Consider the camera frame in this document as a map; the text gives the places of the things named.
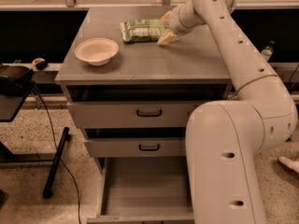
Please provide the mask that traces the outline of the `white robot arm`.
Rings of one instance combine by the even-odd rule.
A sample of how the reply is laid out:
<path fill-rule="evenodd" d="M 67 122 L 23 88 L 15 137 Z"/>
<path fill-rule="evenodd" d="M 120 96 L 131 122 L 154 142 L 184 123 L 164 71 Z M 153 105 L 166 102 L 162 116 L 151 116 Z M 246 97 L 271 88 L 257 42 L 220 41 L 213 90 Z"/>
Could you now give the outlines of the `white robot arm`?
<path fill-rule="evenodd" d="M 195 224 L 266 224 L 253 155 L 294 132 L 296 105 L 271 65 L 231 17 L 233 0 L 189 0 L 164 15 L 175 34 L 208 26 L 237 98 L 190 115 L 186 156 Z"/>

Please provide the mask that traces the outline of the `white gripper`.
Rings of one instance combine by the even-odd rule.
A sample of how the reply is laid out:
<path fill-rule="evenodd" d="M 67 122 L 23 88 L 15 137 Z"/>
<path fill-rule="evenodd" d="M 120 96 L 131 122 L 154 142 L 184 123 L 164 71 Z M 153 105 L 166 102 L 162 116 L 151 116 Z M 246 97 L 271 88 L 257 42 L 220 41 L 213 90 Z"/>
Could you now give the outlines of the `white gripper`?
<path fill-rule="evenodd" d="M 186 35 L 196 26 L 206 24 L 196 13 L 191 0 L 167 11 L 160 18 L 160 21 L 162 23 L 168 23 L 170 30 L 166 29 L 162 33 L 157 41 L 159 46 L 176 42 L 178 40 L 178 35 Z"/>

